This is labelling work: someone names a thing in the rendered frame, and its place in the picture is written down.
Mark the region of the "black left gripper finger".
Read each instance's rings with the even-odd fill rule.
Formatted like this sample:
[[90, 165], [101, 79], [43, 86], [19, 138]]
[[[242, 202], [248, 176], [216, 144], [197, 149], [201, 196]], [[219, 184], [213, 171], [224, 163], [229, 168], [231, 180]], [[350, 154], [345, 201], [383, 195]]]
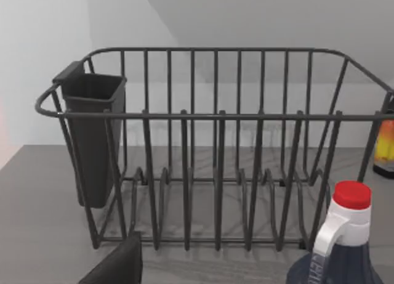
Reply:
[[78, 284], [141, 284], [142, 237], [132, 232]]

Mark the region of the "dark grey utensil cup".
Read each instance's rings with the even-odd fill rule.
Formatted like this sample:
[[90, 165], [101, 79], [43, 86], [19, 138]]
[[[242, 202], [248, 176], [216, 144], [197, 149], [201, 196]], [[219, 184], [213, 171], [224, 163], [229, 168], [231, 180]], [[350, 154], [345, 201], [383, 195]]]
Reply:
[[[71, 112], [121, 113], [125, 109], [126, 79], [122, 76], [86, 73], [80, 61], [71, 62], [53, 82], [62, 88]], [[113, 187], [105, 122], [100, 118], [76, 118], [82, 173], [91, 208], [103, 208]]]

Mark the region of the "dark blue red-capped bottle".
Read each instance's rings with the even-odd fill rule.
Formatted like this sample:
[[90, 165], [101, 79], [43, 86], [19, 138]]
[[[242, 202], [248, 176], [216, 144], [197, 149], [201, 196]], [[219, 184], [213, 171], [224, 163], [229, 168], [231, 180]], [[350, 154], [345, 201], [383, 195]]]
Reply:
[[384, 284], [370, 259], [371, 210], [367, 185], [338, 182], [312, 251], [290, 267], [286, 284]]

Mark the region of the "yellow and orange bottle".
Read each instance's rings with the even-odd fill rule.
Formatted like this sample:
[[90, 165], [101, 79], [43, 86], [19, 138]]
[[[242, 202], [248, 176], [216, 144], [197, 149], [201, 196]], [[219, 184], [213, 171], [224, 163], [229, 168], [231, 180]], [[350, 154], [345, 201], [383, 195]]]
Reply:
[[372, 169], [387, 179], [394, 179], [394, 98], [388, 105], [387, 114], [393, 118], [381, 123]]

